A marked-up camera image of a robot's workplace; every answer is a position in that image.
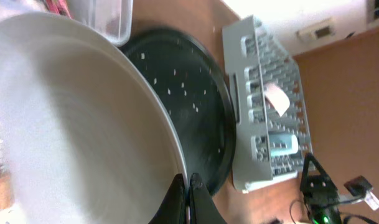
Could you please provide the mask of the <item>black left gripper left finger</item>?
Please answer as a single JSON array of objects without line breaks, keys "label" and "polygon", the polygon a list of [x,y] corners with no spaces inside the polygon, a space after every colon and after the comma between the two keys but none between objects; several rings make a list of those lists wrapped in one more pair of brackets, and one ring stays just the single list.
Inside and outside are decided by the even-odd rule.
[{"label": "black left gripper left finger", "polygon": [[185,224],[186,194],[182,174],[176,174],[149,224]]}]

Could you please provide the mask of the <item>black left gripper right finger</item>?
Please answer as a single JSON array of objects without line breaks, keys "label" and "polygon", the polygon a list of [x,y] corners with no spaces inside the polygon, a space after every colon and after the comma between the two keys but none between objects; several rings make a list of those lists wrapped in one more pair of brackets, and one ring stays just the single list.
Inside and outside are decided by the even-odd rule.
[{"label": "black left gripper right finger", "polygon": [[190,177],[190,224],[226,224],[198,173]]}]

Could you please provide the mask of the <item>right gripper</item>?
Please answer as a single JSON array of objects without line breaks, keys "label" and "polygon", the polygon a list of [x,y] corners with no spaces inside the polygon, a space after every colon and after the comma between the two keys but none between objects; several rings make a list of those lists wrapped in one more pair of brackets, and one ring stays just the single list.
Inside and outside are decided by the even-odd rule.
[{"label": "right gripper", "polygon": [[[310,167],[318,174],[310,174]],[[308,152],[304,158],[300,191],[310,210],[327,209],[339,205],[366,202],[373,210],[379,209],[379,199],[373,194],[373,185],[362,175],[344,183],[348,195],[341,195],[332,179],[314,155]]]}]

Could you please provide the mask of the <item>blue plastic cup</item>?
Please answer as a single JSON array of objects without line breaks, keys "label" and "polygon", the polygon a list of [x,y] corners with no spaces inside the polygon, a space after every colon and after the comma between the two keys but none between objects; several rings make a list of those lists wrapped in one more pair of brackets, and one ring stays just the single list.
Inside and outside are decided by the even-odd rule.
[{"label": "blue plastic cup", "polygon": [[271,156],[285,156],[299,151],[299,141],[294,134],[270,134],[269,145]]}]

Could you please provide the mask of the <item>grey plate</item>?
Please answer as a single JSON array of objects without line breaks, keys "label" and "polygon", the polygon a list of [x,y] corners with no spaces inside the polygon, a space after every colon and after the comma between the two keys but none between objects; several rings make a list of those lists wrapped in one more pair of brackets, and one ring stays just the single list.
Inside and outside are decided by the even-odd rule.
[{"label": "grey plate", "polygon": [[169,115],[136,67],[53,14],[0,22],[0,137],[26,223],[148,223],[185,172]]}]

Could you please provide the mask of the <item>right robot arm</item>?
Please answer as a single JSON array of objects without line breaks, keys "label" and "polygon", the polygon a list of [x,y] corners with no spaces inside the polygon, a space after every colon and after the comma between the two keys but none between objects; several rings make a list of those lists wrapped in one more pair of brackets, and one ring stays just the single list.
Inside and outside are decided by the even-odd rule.
[{"label": "right robot arm", "polygon": [[373,185],[362,175],[344,183],[348,195],[339,194],[328,173],[313,154],[307,153],[302,169],[300,192],[307,210],[307,216],[313,224],[342,224],[357,218],[365,223],[374,220],[362,215],[342,213],[341,205],[365,202],[373,211],[379,209],[379,199],[373,194]]}]

